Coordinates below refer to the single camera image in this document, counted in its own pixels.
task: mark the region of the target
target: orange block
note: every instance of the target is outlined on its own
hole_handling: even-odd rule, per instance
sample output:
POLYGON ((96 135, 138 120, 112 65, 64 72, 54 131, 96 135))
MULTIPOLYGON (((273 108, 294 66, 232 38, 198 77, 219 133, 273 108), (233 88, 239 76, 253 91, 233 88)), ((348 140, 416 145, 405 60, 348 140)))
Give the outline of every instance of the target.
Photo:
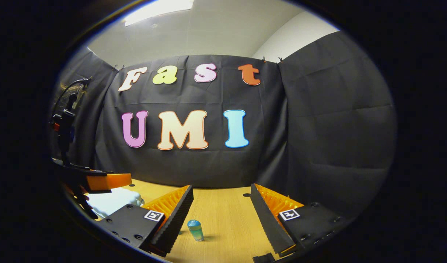
POLYGON ((162 222, 162 224, 158 227, 158 230, 167 222, 168 218, 172 214, 173 210, 176 208, 176 205, 183 197, 183 194, 188 189, 189 185, 183 186, 175 191, 172 191, 171 193, 168 193, 166 195, 163 195, 155 200, 152 200, 148 203, 145 203, 142 207, 147 208, 149 210, 162 212, 165 214, 165 220, 162 222))
POLYGON ((132 184, 131 174, 107 174, 107 176, 87 176, 90 190, 110 190, 132 184))
POLYGON ((275 217, 279 225, 283 228, 283 230, 286 229, 283 227, 280 220, 278 220, 278 214, 282 211, 295 209, 304 206, 302 203, 299 203, 293 199, 290 199, 287 196, 284 196, 282 194, 279 194, 273 190, 270 190, 269 188, 265 188, 261 185, 254 184, 257 188, 257 191, 260 193, 262 198, 265 201, 265 204, 270 209, 270 212, 272 212, 272 215, 275 217))

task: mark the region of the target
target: black curtain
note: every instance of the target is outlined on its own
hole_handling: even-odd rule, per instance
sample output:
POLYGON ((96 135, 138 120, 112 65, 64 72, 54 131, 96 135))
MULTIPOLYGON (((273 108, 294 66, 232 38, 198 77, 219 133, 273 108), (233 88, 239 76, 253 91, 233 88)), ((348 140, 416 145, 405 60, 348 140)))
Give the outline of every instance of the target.
POLYGON ((166 58, 129 66, 118 72, 105 95, 96 135, 96 167, 130 172, 133 178, 152 183, 197 188, 228 188, 269 184, 286 175, 286 96, 278 65, 253 58, 194 55, 166 58), (213 63, 217 77, 212 82, 196 82, 195 68, 213 63), (239 66, 250 64, 259 70, 259 85, 248 85, 239 66), (178 67, 172 84, 154 84, 152 79, 163 66, 178 67), (127 72, 147 67, 129 90, 119 92, 127 72), (123 138, 123 113, 131 112, 131 135, 138 136, 136 113, 148 111, 146 141, 132 148, 123 138), (158 114, 174 111, 183 124, 193 110, 204 110, 205 141, 208 148, 158 149, 162 120, 158 114), (249 144, 228 148, 226 110, 244 110, 245 138, 249 144))
MULTIPOLYGON (((68 152, 70 162, 73 164, 87 167, 93 167, 94 165, 95 132, 103 108, 103 98, 117 72, 114 67, 100 59, 88 47, 84 47, 76 52, 59 74, 58 83, 54 87, 55 90, 51 100, 53 103, 49 105, 49 112, 51 113, 55 109, 55 114, 59 115, 63 113, 69 95, 77 90, 66 91, 58 104, 55 105, 55 102, 63 93, 63 88, 66 88, 75 80, 92 77, 85 89, 85 94, 80 97, 79 106, 73 109, 73 113, 76 114, 73 123, 75 127, 74 141, 70 144, 68 152)), ((51 128, 49 128, 48 134, 50 135, 51 156, 60 159, 58 134, 51 128)))
POLYGON ((394 157, 396 115, 385 80, 341 31, 279 65, 289 112, 286 193, 356 216, 394 157))

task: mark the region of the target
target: small bottle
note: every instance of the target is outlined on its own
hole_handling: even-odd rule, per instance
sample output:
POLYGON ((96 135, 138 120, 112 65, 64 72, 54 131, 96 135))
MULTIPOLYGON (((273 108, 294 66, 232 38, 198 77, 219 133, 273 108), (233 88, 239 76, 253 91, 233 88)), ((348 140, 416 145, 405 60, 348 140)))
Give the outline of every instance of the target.
POLYGON ((202 233, 202 227, 198 220, 190 220, 188 222, 188 228, 191 234, 193 234, 193 237, 196 241, 203 241, 204 240, 204 234, 202 233))

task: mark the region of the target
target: foam letter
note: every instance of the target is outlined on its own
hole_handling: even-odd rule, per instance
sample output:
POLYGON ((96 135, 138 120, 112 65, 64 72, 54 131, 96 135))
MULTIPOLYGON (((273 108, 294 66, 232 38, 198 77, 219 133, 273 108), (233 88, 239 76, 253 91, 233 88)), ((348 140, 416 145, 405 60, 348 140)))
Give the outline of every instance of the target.
POLYGON ((171 84, 176 81, 176 72, 178 72, 178 68, 170 65, 164 66, 157 70, 157 75, 153 78, 152 82, 154 84, 171 84))
POLYGON ((257 68, 253 68, 252 65, 242 65, 238 67, 239 70, 242 71, 243 81, 249 85, 259 85, 261 83, 260 80, 254 78, 254 73, 259 73, 257 68))
POLYGON ((217 73, 215 73, 215 70, 217 67, 210 63, 210 64, 201 64, 196 67, 196 75, 194 75, 194 80, 196 82, 211 82, 212 80, 215 80, 217 77, 217 73))
POLYGON ((250 142, 244 137, 243 117, 244 110, 226 110, 223 115, 228 120, 228 140, 225 146, 228 148, 245 147, 250 142))
POLYGON ((125 91, 131 88, 131 81, 135 83, 141 73, 145 73, 147 71, 147 67, 141 67, 138 69, 133 69, 128 71, 128 75, 126 76, 126 79, 123 82, 123 85, 118 89, 118 91, 125 91))
POLYGON ((149 113, 146 110, 139 111, 136 113, 136 117, 139 120, 139 136, 133 138, 131 135, 131 120, 133 119, 133 114, 131 112, 125 113, 121 116, 123 119, 123 137, 126 143, 134 148, 139 148, 145 143, 145 118, 149 113))
POLYGON ((188 149, 205 149, 208 143, 204 138, 204 118, 207 112, 203 110, 193 110, 186 118, 185 124, 181 125, 178 116, 174 111, 164 111, 158 115, 162 120, 162 140, 157 145, 160 150, 173 149, 173 143, 170 142, 170 135, 175 140, 176 146, 182 148, 186 137, 189 134, 189 142, 186 144, 188 149))

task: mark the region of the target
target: blue bottle cap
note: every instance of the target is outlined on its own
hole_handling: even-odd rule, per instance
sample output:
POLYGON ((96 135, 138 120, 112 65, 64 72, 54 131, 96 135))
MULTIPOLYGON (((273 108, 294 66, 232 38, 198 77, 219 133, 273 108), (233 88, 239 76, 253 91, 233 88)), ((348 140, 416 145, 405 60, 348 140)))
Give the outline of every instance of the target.
POLYGON ((200 223, 198 220, 189 220, 188 222, 189 231, 196 231, 201 229, 200 223))

